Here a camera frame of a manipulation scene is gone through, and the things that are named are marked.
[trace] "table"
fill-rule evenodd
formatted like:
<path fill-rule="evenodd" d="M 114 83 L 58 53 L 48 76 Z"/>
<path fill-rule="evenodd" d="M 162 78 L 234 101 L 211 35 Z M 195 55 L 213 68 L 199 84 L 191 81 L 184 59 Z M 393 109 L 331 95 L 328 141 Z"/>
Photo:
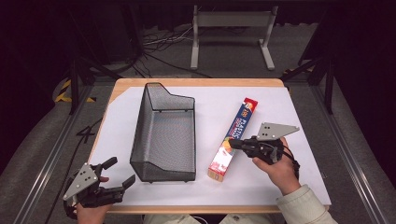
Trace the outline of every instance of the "table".
<path fill-rule="evenodd" d="M 278 213 L 279 190 L 243 152 L 234 155 L 223 182 L 207 176 L 207 167 L 232 122 L 244 97 L 259 101 L 244 138 L 257 134 L 263 120 L 301 127 L 289 92 L 279 79 L 265 78 L 122 78 L 109 98 L 104 121 L 96 137 L 90 163 L 117 156 L 119 162 L 103 172 L 119 186 L 134 171 L 129 164 L 139 99 L 147 82 L 161 82 L 173 94 L 189 93 L 195 98 L 197 178 L 188 183 L 136 182 L 126 190 L 122 203 L 110 210 L 118 214 L 226 214 Z M 206 113 L 212 110 L 217 113 Z M 304 130 L 287 136 L 296 159 L 302 165 L 301 182 L 307 183 L 326 206 L 331 204 Z"/>

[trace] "white tabletop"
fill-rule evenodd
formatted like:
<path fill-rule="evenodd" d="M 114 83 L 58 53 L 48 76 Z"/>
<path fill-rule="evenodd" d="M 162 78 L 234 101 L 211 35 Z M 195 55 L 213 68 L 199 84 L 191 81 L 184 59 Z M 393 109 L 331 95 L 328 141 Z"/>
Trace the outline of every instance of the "white tabletop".
<path fill-rule="evenodd" d="M 136 182 L 126 190 L 123 202 L 113 207 L 128 208 L 128 213 L 138 207 L 166 206 L 275 206 L 280 191 L 268 175 L 258 169 L 242 151 L 235 153 L 223 182 L 207 176 L 212 162 L 233 118 L 245 97 L 258 101 L 256 110 L 243 138 L 256 135 L 262 122 L 288 124 L 300 131 L 286 136 L 295 159 L 301 164 L 300 182 L 307 184 L 324 205 L 331 201 L 324 186 L 318 166 L 298 119 L 290 94 L 283 87 L 166 87 L 172 94 L 195 98 L 196 180 L 184 182 Z M 108 105 L 106 117 L 92 150 L 91 164 L 117 157 L 119 162 L 103 171 L 110 177 L 106 188 L 118 187 L 134 174 L 129 163 L 134 130 L 137 122 L 143 87 L 131 87 Z"/>

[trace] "box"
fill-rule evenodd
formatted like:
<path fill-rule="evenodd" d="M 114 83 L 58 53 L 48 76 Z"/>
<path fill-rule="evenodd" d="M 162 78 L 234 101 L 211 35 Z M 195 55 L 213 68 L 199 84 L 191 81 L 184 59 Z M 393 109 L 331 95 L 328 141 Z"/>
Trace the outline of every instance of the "box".
<path fill-rule="evenodd" d="M 244 102 L 239 108 L 238 113 L 236 114 L 230 129 L 226 133 L 215 158 L 210 163 L 207 174 L 212 179 L 218 180 L 220 182 L 223 181 L 225 173 L 227 172 L 227 168 L 230 165 L 231 159 L 233 158 L 233 154 L 236 151 L 236 149 L 231 148 L 228 140 L 242 138 L 242 134 L 248 126 L 248 122 L 253 115 L 257 103 L 257 101 L 245 98 Z"/>

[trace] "white metal frame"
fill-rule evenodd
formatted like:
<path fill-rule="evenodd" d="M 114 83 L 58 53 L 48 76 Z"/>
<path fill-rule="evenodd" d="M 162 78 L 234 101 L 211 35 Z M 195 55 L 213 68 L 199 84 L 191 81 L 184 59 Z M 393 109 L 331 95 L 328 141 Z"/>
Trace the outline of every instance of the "white metal frame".
<path fill-rule="evenodd" d="M 268 50 L 268 41 L 274 22 L 276 18 L 277 7 L 273 7 L 272 11 L 199 11 L 197 6 L 194 6 L 193 14 L 193 31 L 194 39 L 192 42 L 191 53 L 191 69 L 198 68 L 198 55 L 199 55 L 199 39 L 198 27 L 219 27 L 219 26 L 255 26 L 265 27 L 264 39 L 259 39 L 262 55 L 264 56 L 265 63 L 268 70 L 274 70 L 275 66 L 271 58 L 270 51 Z"/>

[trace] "black wall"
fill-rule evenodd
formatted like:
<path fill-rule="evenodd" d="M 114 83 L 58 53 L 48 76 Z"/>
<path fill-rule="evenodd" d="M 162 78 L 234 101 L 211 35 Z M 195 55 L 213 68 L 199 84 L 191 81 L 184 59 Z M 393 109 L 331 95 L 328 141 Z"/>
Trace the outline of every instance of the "black wall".
<path fill-rule="evenodd" d="M 52 92 L 68 65 L 38 1 L 0 2 L 0 173 L 54 106 Z"/>
<path fill-rule="evenodd" d="M 394 5 L 357 6 L 334 75 L 376 159 L 396 187 L 396 16 Z"/>

